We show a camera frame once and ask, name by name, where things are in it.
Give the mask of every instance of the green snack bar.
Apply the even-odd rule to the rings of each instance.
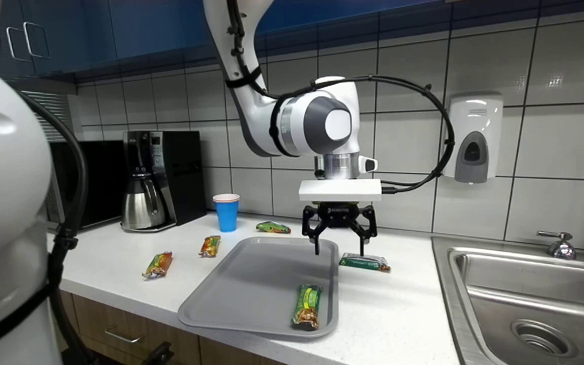
[[[276,221],[262,221],[256,225],[256,231],[259,234],[290,234],[292,229],[287,225],[276,222]]]
[[[295,309],[292,316],[294,328],[317,330],[319,328],[319,285],[298,285]]]
[[[375,255],[344,253],[339,260],[339,264],[350,265],[350,267],[375,269],[375,271],[391,271],[391,267],[388,265],[388,260],[375,257]]]

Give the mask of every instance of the sink faucet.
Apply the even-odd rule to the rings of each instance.
[[[553,257],[564,257],[564,260],[574,260],[575,257],[575,247],[569,244],[574,237],[567,231],[537,231],[541,237],[557,237],[560,241],[549,247],[549,255]]]

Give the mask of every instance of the black appliance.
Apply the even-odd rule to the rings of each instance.
[[[118,221],[122,216],[124,191],[127,182],[126,144],[80,142],[88,160],[90,195],[82,212],[82,229]],[[75,162],[67,142],[50,142],[52,179],[47,197],[47,219],[61,222],[75,195]]]
[[[207,212],[199,131],[130,131],[127,164],[130,170],[142,164],[152,177],[168,215],[164,225],[134,231],[162,231]]]

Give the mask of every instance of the cabinet drawer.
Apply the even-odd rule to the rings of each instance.
[[[199,365],[197,336],[147,318],[73,295],[79,333],[88,346],[119,363],[140,363],[157,345],[171,343],[168,365]]]

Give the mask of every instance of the blue cup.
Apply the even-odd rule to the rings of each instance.
[[[240,195],[215,195],[218,231],[235,231]]]

